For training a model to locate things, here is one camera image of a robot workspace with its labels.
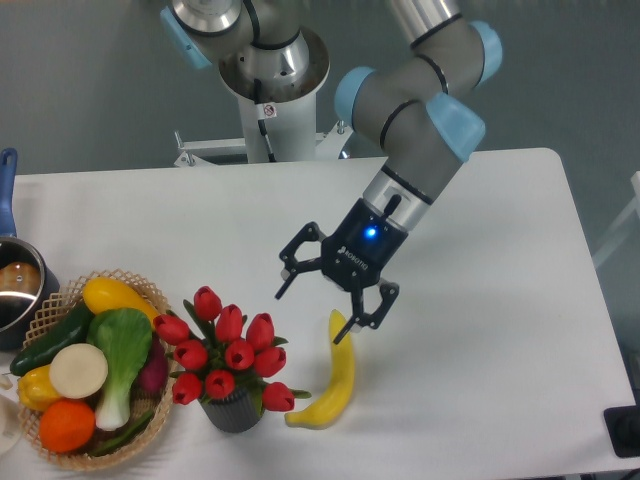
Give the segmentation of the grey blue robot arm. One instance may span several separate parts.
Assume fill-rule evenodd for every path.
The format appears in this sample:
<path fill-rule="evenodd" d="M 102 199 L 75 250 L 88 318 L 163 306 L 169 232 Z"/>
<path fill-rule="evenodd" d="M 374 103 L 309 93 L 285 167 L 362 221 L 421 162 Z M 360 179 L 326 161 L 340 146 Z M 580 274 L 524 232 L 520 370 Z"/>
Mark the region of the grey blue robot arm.
<path fill-rule="evenodd" d="M 338 118 L 386 162 L 333 233 L 309 223 L 280 254 L 286 283 L 320 271 L 350 294 L 348 326 L 371 329 L 399 293 L 383 269 L 484 137 L 460 97 L 492 77 L 503 55 L 497 33 L 467 21 L 454 1 L 389 7 L 411 57 L 387 74 L 351 70 L 334 96 Z M 316 94 L 329 58 L 296 2 L 172 1 L 160 18 L 183 58 L 217 67 L 236 96 L 250 162 L 315 157 Z"/>

